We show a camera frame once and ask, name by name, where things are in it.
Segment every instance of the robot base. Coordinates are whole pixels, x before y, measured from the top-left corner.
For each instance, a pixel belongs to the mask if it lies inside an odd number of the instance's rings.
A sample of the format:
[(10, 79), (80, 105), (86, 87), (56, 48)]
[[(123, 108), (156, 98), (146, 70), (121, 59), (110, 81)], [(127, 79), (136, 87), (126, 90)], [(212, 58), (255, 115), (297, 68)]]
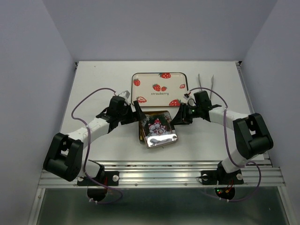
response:
[(203, 170), (201, 171), (201, 183), (203, 185), (217, 185), (219, 181), (219, 185), (228, 185), (233, 180), (234, 185), (244, 184), (241, 170), (219, 175), (218, 170)]

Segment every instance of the white tray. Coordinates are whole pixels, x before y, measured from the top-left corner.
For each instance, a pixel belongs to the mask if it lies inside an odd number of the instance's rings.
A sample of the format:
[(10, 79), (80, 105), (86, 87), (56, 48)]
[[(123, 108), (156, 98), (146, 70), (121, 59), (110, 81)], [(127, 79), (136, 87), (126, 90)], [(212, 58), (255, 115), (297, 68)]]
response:
[(132, 76), (131, 101), (141, 107), (179, 106), (188, 90), (184, 73), (137, 73)]

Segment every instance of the black mount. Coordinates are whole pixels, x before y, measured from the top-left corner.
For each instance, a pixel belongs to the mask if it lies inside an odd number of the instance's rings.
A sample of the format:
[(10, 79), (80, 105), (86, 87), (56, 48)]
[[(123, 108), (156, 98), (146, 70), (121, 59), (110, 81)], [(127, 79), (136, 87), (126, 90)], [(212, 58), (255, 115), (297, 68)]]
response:
[[(131, 105), (126, 104), (123, 97), (113, 96), (109, 107), (104, 109), (97, 118), (106, 120), (109, 123), (108, 132), (111, 132), (118, 126), (119, 122), (124, 125), (140, 121), (146, 117), (137, 101), (134, 101), (134, 106), (135, 112), (132, 111)], [(68, 155), (62, 153), (66, 150), (69, 150)], [(43, 169), (67, 181), (72, 181), (81, 170), (82, 160), (83, 143), (68, 137), (68, 135), (57, 133), (49, 147)]]
[[(101, 165), (97, 162), (94, 162), (100, 166), (100, 169), (98, 171), (98, 174), (93, 179), (95, 181), (98, 181), (100, 184), (104, 184), (106, 186), (118, 186), (119, 185), (119, 179), (114, 181), (113, 176), (119, 177), (119, 171), (105, 171), (104, 165)], [(77, 181), (77, 185), (80, 187), (85, 186), (97, 186), (93, 181), (91, 181), (88, 177), (83, 177), (82, 181)]]

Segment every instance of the glass panel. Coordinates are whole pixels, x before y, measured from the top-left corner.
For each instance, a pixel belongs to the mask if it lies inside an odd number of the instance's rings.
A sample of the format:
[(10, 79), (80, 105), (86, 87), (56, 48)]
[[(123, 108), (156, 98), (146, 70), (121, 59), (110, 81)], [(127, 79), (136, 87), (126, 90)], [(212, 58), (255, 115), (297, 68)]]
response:
[[(118, 203), (96, 205), (86, 189), (48, 189), (38, 225), (266, 225), (288, 224), (276, 187), (261, 187), (249, 200), (225, 203), (200, 188), (130, 189)], [(253, 188), (236, 189), (235, 199)], [(213, 189), (207, 193), (214, 194)]]

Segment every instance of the christmas illustration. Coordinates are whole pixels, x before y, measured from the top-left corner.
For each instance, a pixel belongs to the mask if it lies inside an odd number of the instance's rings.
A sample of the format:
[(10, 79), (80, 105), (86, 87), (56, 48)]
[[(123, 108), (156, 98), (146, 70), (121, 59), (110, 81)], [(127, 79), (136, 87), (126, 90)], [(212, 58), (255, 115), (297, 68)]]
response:
[(151, 136), (175, 134), (175, 129), (172, 129), (170, 125), (171, 121), (169, 112), (154, 115), (146, 114), (146, 118), (142, 121), (146, 139)]

